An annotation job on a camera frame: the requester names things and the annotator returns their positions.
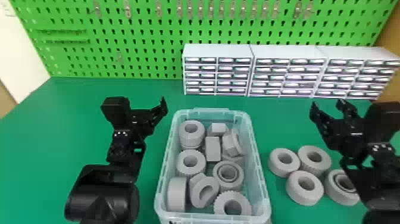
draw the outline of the plastic storage bin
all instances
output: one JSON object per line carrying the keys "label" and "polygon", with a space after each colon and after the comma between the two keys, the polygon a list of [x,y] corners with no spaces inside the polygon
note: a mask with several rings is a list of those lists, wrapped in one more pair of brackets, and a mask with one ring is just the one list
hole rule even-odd
{"label": "plastic storage bin", "polygon": [[[196,209],[187,203],[186,213],[168,211],[166,202],[166,191],[169,180],[176,176],[176,158],[181,152],[179,142],[179,125],[185,120],[198,120],[205,128],[212,122],[223,122],[229,128],[239,130],[240,142],[247,150],[245,164],[245,181],[241,193],[252,205],[252,216],[219,215],[214,214],[213,204],[204,209]],[[210,165],[207,165],[206,173],[209,173]],[[179,110],[175,113],[164,160],[161,167],[160,179],[154,199],[154,210],[162,224],[181,223],[270,223],[271,205],[268,196],[263,168],[255,142],[251,119],[248,114],[241,111],[230,111],[228,109],[195,108],[193,110]]]}

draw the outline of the gray cylinder part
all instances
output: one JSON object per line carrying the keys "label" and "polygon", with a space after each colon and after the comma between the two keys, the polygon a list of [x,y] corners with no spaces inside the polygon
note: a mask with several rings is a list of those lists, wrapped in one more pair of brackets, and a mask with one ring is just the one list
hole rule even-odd
{"label": "gray cylinder part", "polygon": [[301,162],[300,169],[310,172],[316,177],[320,177],[332,164],[328,153],[312,145],[304,145],[299,149],[297,155]]}
{"label": "gray cylinder part", "polygon": [[224,123],[212,123],[207,129],[207,136],[223,136],[228,131]]}
{"label": "gray cylinder part", "polygon": [[300,159],[287,148],[276,148],[270,153],[268,167],[276,176],[286,178],[300,168]]}
{"label": "gray cylinder part", "polygon": [[198,209],[209,206],[219,191],[220,184],[214,177],[199,173],[189,180],[190,201]]}
{"label": "gray cylinder part", "polygon": [[313,206],[324,195],[324,187],[312,173],[298,170],[289,175],[286,192],[298,204]]}
{"label": "gray cylinder part", "polygon": [[220,183],[221,192],[240,191],[245,178],[243,169],[232,161],[217,163],[212,170],[212,176]]}
{"label": "gray cylinder part", "polygon": [[187,120],[180,124],[179,140],[182,150],[195,150],[200,148],[204,136],[204,125],[197,120]]}
{"label": "gray cylinder part", "polygon": [[174,177],[170,179],[167,189],[167,210],[185,212],[187,179]]}
{"label": "gray cylinder part", "polygon": [[324,181],[326,194],[333,201],[344,205],[354,206],[360,200],[353,183],[343,170],[332,170]]}
{"label": "gray cylinder part", "polygon": [[220,137],[205,137],[205,159],[207,162],[221,161]]}
{"label": "gray cylinder part", "polygon": [[236,191],[226,191],[218,195],[214,203],[215,214],[238,214],[251,216],[252,207],[249,200]]}
{"label": "gray cylinder part", "polygon": [[236,164],[238,164],[240,167],[244,167],[245,165],[245,157],[242,155],[237,155],[237,156],[233,156],[231,157],[230,155],[228,155],[228,153],[226,153],[225,151],[222,152],[222,160],[228,160],[228,161],[232,161]]}
{"label": "gray cylinder part", "polygon": [[176,170],[179,176],[191,178],[204,173],[205,157],[197,150],[184,150],[178,154]]}

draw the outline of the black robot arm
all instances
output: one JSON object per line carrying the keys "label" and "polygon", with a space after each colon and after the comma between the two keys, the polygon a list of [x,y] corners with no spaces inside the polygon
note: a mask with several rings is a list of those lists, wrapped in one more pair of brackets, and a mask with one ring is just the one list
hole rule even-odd
{"label": "black robot arm", "polygon": [[[345,100],[338,100],[336,107],[343,112],[342,119],[330,117],[316,103],[311,106],[310,119],[328,148],[343,156],[340,166],[370,209],[364,223],[399,223],[400,157],[389,141],[400,130],[400,103],[373,104],[364,118]],[[368,157],[372,158],[371,166],[365,165]]]}
{"label": "black robot arm", "polygon": [[81,224],[131,224],[139,212],[135,186],[146,151],[145,138],[168,113],[165,99],[150,110],[131,110],[125,97],[106,98],[101,105],[114,127],[107,153],[109,165],[86,165],[65,205],[64,215]]}

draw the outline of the pegboard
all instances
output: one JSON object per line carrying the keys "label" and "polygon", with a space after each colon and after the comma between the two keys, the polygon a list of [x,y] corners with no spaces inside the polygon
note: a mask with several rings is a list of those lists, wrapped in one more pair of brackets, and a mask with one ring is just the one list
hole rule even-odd
{"label": "pegboard", "polygon": [[373,45],[397,0],[10,2],[51,76],[181,79],[185,43]]}

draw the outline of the green table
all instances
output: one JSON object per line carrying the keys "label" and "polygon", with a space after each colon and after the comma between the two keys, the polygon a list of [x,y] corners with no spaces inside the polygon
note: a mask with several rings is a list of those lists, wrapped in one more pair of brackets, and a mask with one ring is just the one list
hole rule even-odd
{"label": "green table", "polygon": [[[184,96],[182,83],[168,80],[52,78],[0,120],[0,223],[68,223],[64,203],[85,164],[104,164],[111,124],[100,105],[106,97],[129,97],[131,107],[150,108],[167,100],[169,113],[146,139],[137,187],[140,212],[136,223],[158,223],[153,202],[165,144],[175,111],[225,107],[247,112],[254,126],[272,204],[273,223],[360,223],[366,208],[345,207],[327,196],[313,207],[294,203],[285,180],[274,176],[267,160],[273,148],[297,150],[302,145],[327,149],[308,118],[311,99]],[[335,100],[317,100],[321,109],[339,117]],[[352,101],[364,114],[368,101]],[[400,148],[400,136],[392,141]],[[340,155],[328,151],[333,168]]]}

